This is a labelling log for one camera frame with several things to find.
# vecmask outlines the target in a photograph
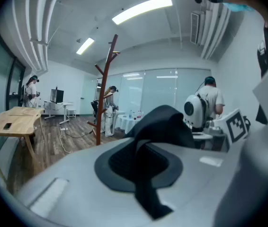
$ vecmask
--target white t-shirt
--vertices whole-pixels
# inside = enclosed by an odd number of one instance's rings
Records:
[[[28,93],[28,95],[30,95],[30,94],[35,94],[36,95],[36,86],[35,86],[35,84],[33,82],[31,82],[27,86],[27,93]],[[31,100],[28,99],[26,107],[33,108],[35,101],[36,101],[36,97],[32,98]]]
[[[213,119],[216,118],[216,113],[215,113],[215,106],[217,104],[223,104],[224,105],[224,100],[223,100],[223,94],[221,93],[221,90],[212,87],[212,86],[204,86],[200,88],[195,95],[200,94],[200,96],[203,96],[207,98],[209,102],[209,112],[208,115],[212,117]]]

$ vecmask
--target white wall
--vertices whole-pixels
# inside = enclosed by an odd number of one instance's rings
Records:
[[[252,90],[261,79],[257,48],[263,38],[263,26],[260,14],[245,12],[236,37],[212,73],[223,91],[224,114],[240,108],[251,121],[251,131],[262,127],[255,121],[259,103]]]
[[[182,50],[179,41],[153,42],[122,51],[110,64],[109,75],[166,68],[211,70],[217,66],[215,62],[201,59],[200,54],[201,49],[188,41],[188,38],[184,39]],[[102,61],[99,65],[104,68],[104,63]]]
[[[73,102],[76,108],[76,114],[80,112],[80,97],[82,94],[82,85],[85,75],[88,73],[79,69],[72,68],[54,61],[48,61],[48,72],[38,77],[39,82],[36,83],[37,91],[40,92],[41,106],[44,105],[44,100],[50,100],[51,89],[56,86],[59,90],[63,90],[63,101]],[[52,107],[60,109],[60,105],[51,104]],[[63,108],[59,111],[51,111],[51,114],[63,114]]]

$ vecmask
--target air vent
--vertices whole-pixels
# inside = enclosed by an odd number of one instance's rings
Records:
[[[197,44],[198,39],[199,14],[191,13],[191,42]]]

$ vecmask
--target white pants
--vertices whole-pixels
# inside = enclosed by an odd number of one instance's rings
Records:
[[[104,132],[106,137],[112,136],[111,125],[113,121],[113,108],[110,106],[102,115],[101,115],[101,133]]]

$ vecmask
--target gray surface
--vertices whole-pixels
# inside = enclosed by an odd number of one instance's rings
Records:
[[[172,187],[157,191],[162,203],[175,210],[153,222],[131,193],[108,189],[94,172],[96,158],[127,139],[72,153],[29,181],[17,198],[28,206],[55,178],[70,181],[48,219],[67,226],[211,226],[213,215],[233,176],[241,143],[228,154],[156,144],[182,160],[183,172]],[[203,156],[228,158],[221,167],[199,162]]]

